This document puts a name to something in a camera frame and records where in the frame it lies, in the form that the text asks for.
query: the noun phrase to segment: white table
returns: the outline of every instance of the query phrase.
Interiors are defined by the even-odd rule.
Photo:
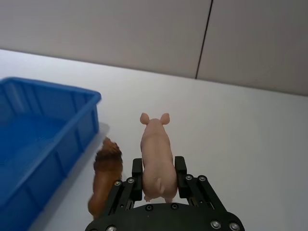
[[[169,112],[173,154],[185,157],[189,173],[208,176],[247,231],[308,230],[308,98],[0,51],[0,78],[6,76],[99,91],[99,121],[123,152],[126,176],[141,156],[141,113],[153,118]],[[91,221],[87,201],[97,142],[31,231],[84,230]]]

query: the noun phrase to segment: bolt head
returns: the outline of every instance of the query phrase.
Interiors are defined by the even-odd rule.
[[[178,209],[179,206],[178,206],[176,203],[173,203],[173,204],[171,205],[171,208],[172,208],[172,209]]]
[[[135,180],[134,180],[134,178],[129,178],[129,179],[128,179],[128,182],[129,182],[129,183],[134,183]]]
[[[115,186],[119,186],[119,185],[121,185],[121,182],[120,182],[119,180],[117,180],[117,181],[115,182]]]
[[[198,178],[200,181],[205,181],[205,177],[204,176],[199,176],[199,178]]]
[[[232,231],[240,231],[240,226],[235,222],[230,223],[229,227]]]
[[[211,221],[211,226],[212,226],[212,228],[218,230],[218,229],[220,229],[221,224],[219,223],[219,221],[213,220],[213,221]]]
[[[115,226],[109,226],[106,231],[116,231],[116,227]]]
[[[152,210],[153,210],[153,205],[147,205],[147,206],[145,207],[145,210],[146,210],[146,211],[152,211]]]
[[[185,178],[186,178],[187,180],[191,180],[193,177],[192,177],[191,175],[187,175]]]

